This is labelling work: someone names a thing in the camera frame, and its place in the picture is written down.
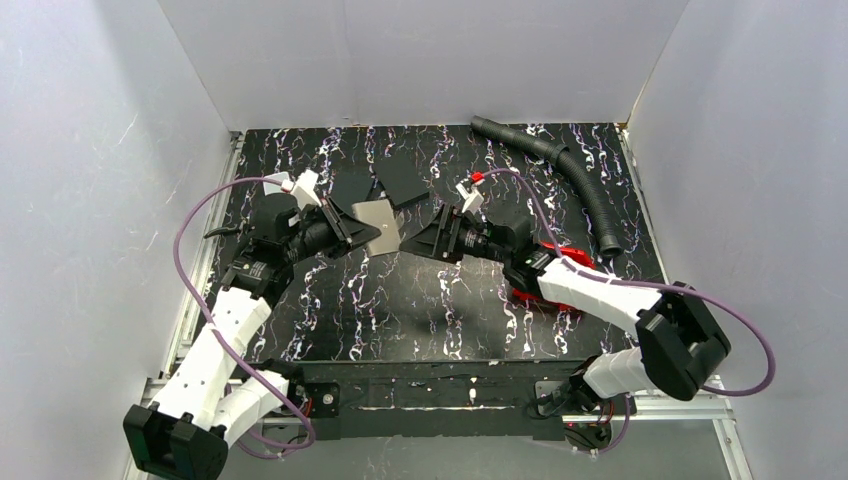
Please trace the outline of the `grey leather card holder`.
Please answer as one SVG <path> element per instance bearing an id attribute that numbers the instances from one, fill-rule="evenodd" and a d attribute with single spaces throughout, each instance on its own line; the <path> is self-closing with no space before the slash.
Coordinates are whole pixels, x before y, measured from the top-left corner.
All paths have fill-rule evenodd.
<path id="1" fill-rule="evenodd" d="M 380 232 L 380 235 L 370 240 L 366 246 L 369 257 L 393 254 L 400 250 L 400 227 L 388 199 L 354 203 L 352 211 L 357 220 Z"/>

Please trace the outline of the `red plastic bin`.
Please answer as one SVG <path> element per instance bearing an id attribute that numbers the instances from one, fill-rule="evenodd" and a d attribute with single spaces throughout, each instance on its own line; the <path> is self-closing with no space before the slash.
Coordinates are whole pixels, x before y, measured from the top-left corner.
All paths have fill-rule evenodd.
<path id="1" fill-rule="evenodd" d="M 555 247 L 552 243 L 533 243 L 514 253 L 502 272 L 521 302 L 534 301 L 557 306 L 560 310 L 580 310 L 585 295 L 567 285 L 577 275 L 573 267 L 595 269 L 594 260 L 583 250 Z"/>

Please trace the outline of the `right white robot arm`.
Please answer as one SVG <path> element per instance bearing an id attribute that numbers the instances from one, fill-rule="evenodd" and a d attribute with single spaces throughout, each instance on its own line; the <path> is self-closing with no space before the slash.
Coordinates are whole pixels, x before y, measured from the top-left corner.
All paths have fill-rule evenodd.
<path id="1" fill-rule="evenodd" d="M 730 353 L 712 313 L 700 298 L 685 294 L 684 285 L 629 286 L 537 241 L 522 212 L 479 217 L 479 191 L 457 188 L 462 204 L 442 205 L 426 227 L 401 242 L 402 251 L 446 263 L 466 256 L 498 262 L 518 292 L 572 307 L 636 338 L 634 348 L 584 361 L 568 380 L 566 400 L 593 405 L 659 390 L 688 401 Z"/>

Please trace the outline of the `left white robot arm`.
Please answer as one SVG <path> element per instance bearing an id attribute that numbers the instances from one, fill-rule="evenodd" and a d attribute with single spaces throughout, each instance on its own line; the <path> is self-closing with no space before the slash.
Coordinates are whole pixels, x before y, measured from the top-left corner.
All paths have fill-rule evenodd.
<path id="1" fill-rule="evenodd" d="M 312 170 L 260 179 L 260 203 L 235 229 L 239 241 L 215 301 L 201 305 L 200 334 L 150 403 L 132 406 L 124 418 L 139 470 L 163 479 L 215 479 L 232 446 L 277 408 L 300 421 L 303 448 L 314 444 L 310 419 L 289 396 L 301 371 L 275 360 L 250 364 L 245 354 L 298 263 L 317 255 L 343 257 L 380 234 L 320 196 L 317 182 Z"/>

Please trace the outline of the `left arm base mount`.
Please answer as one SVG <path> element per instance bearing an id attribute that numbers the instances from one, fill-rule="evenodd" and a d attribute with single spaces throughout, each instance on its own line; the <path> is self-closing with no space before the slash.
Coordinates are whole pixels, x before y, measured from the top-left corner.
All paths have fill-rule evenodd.
<path id="1" fill-rule="evenodd" d="M 338 383 L 295 381 L 288 388 L 287 398 L 309 418 L 334 418 L 340 411 L 341 388 Z"/>

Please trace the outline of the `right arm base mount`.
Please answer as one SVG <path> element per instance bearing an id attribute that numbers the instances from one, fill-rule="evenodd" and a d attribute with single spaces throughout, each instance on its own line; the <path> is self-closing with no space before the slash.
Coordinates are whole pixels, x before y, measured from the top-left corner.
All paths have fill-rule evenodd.
<path id="1" fill-rule="evenodd" d="M 570 382 L 538 382 L 534 397 L 525 407 L 525 414 L 532 420 L 558 420 L 571 451 L 592 459 L 623 440 L 635 413 L 631 394 L 596 398 L 587 387 Z"/>

